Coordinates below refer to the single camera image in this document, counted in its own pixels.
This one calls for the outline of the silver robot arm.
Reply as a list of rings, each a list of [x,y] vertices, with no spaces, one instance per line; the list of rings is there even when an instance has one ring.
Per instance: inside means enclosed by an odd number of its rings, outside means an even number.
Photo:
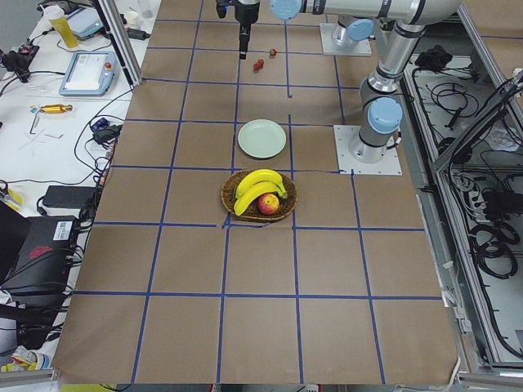
[[[281,20],[300,13],[354,16],[391,20],[395,24],[376,69],[360,86],[364,122],[348,142],[351,155],[362,163],[379,162],[387,142],[400,126],[403,109],[392,97],[405,66],[428,25],[451,16],[460,1],[270,1],[270,10]]]
[[[338,46],[350,42],[361,42],[373,34],[374,22],[368,18],[339,15],[333,32],[333,40]]]

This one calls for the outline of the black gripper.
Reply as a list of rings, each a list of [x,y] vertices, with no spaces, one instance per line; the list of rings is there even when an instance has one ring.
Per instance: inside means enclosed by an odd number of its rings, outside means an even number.
[[[245,60],[248,54],[251,25],[258,20],[259,0],[216,0],[216,11],[219,19],[224,19],[229,7],[235,9],[235,19],[239,27],[239,59]]]

